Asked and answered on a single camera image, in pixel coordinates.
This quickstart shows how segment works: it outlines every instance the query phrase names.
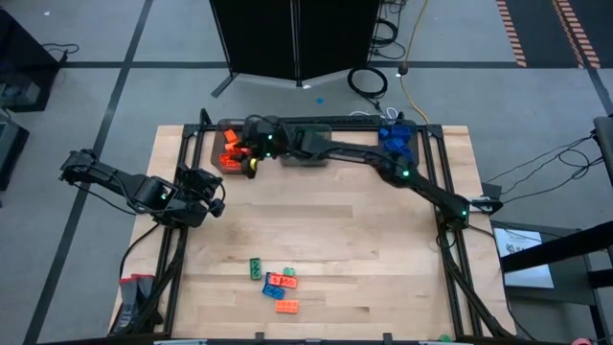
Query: green lego brick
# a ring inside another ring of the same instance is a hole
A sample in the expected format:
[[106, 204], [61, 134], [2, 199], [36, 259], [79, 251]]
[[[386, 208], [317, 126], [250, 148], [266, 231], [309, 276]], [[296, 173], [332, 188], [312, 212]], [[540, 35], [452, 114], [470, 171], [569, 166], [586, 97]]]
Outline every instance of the green lego brick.
[[295, 274], [296, 272], [294, 271], [294, 268], [289, 268], [289, 267], [284, 268], [284, 275], [293, 277]]
[[451, 338], [451, 336], [447, 334], [441, 334], [441, 336], [439, 336], [439, 341], [440, 342], [453, 342], [453, 339]]
[[249, 259], [249, 272], [251, 280], [261, 279], [261, 261], [260, 258]]

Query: blue object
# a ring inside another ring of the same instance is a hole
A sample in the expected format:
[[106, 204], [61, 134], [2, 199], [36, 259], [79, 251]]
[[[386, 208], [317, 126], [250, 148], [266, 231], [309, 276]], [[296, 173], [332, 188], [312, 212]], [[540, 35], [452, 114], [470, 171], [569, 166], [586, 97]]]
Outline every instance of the blue object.
[[402, 139], [388, 139], [383, 143], [383, 148], [388, 152], [394, 152], [403, 155], [410, 162], [413, 161], [413, 154], [410, 149], [406, 147], [406, 144]]
[[282, 289], [280, 287], [273, 287], [273, 286], [269, 285], [268, 283], [266, 283], [266, 285], [264, 285], [264, 289], [261, 291], [261, 293], [265, 294], [266, 296], [270, 296], [272, 298], [275, 298], [275, 299], [284, 299], [284, 297], [285, 297], [285, 290], [284, 289]]
[[390, 131], [389, 130], [387, 130], [385, 128], [381, 128], [379, 130], [379, 138], [385, 139], [385, 138], [387, 138], [388, 135], [390, 135]]
[[406, 144], [411, 139], [411, 128], [409, 126], [392, 126], [392, 137], [402, 138]]

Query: white cable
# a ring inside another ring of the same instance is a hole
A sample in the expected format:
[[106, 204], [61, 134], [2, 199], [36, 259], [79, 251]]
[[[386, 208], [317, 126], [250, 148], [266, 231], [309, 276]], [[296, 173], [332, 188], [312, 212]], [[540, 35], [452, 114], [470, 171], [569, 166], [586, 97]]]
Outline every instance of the white cable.
[[[388, 107], [387, 109], [385, 109], [385, 113], [387, 114], [387, 118], [388, 119], [395, 120], [395, 119], [398, 118], [398, 111], [395, 110], [392, 107]], [[351, 114], [349, 114], [349, 116], [353, 116], [353, 115], [367, 115], [367, 116], [371, 116], [372, 114], [369, 114], [369, 113], [367, 113], [365, 111], [355, 110]]]
[[353, 115], [356, 115], [356, 114], [359, 114], [359, 115], [369, 115], [369, 116], [371, 115], [371, 114], [369, 114], [367, 112], [364, 112], [364, 111], [355, 110], [353, 113], [349, 114], [349, 116], [353, 116]]
[[395, 110], [392, 107], [388, 107], [387, 109], [385, 109], [385, 112], [387, 113], [387, 117], [390, 118], [390, 119], [397, 119], [398, 118], [398, 111]]

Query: yellow object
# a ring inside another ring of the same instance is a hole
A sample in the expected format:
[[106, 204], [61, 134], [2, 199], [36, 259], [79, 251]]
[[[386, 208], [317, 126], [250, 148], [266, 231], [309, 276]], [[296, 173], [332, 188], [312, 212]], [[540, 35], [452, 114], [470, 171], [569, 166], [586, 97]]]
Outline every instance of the yellow object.
[[249, 161], [249, 167], [251, 167], [252, 171], [256, 171], [258, 169], [258, 160], [256, 158], [251, 158]]
[[[415, 37], [415, 32], [418, 30], [418, 26], [420, 24], [421, 16], [425, 12], [425, 8], [428, 6], [428, 2], [429, 1], [430, 0], [423, 0], [423, 6], [421, 6], [420, 15], [418, 15], [418, 18], [415, 21], [415, 25], [413, 26], [413, 32], [411, 33], [411, 39], [409, 39], [409, 44], [407, 45], [407, 48], [406, 48], [406, 55], [404, 56], [404, 63], [407, 63], [408, 60], [409, 60], [409, 55], [411, 54], [411, 47], [413, 47], [413, 38]], [[425, 114], [425, 112], [423, 112], [423, 110], [421, 110], [415, 104], [415, 102], [413, 102], [413, 100], [411, 99], [411, 96], [406, 91], [406, 88], [404, 87], [404, 79], [403, 78], [404, 78], [404, 76], [400, 76], [400, 86], [402, 87], [402, 92], [404, 92], [404, 95], [406, 96], [406, 99], [409, 100], [409, 104], [415, 109], [415, 111], [417, 111], [421, 115], [422, 119], [427, 124], [430, 124], [430, 120], [428, 119], [428, 117]]]

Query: red object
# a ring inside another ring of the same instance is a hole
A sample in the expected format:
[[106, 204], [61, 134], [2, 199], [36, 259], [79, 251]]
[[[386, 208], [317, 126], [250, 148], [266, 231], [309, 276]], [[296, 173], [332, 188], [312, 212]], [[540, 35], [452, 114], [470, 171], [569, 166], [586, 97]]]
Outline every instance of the red object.
[[226, 140], [231, 143], [231, 144], [235, 144], [238, 142], [238, 137], [237, 135], [234, 133], [233, 130], [228, 129], [226, 131], [223, 132], [223, 135], [226, 137]]
[[592, 345], [592, 342], [590, 341], [590, 339], [579, 338], [573, 341], [572, 345]]
[[281, 279], [283, 278], [283, 275], [278, 274], [278, 273], [270, 273], [270, 277], [268, 278], [268, 284], [270, 285], [274, 285], [274, 286], [280, 286], [281, 285]]
[[127, 283], [127, 282], [133, 282], [133, 281], [135, 281], [135, 280], [138, 280], [138, 278], [135, 278], [135, 277], [131, 277], [131, 278], [123, 278], [123, 279], [120, 279], [120, 280], [119, 280], [119, 284], [121, 284], [121, 283]]
[[288, 312], [298, 313], [298, 301], [297, 300], [282, 300], [277, 301], [275, 306], [276, 312]]
[[234, 153], [222, 153], [219, 155], [219, 164], [226, 170], [240, 170], [240, 163], [232, 159]]
[[139, 277], [151, 277], [151, 278], [155, 278], [155, 276], [153, 274], [136, 274], [136, 273], [132, 273], [131, 277], [132, 278], [139, 278]]
[[297, 288], [298, 287], [298, 279], [295, 277], [289, 276], [281, 276], [280, 285], [284, 288]]

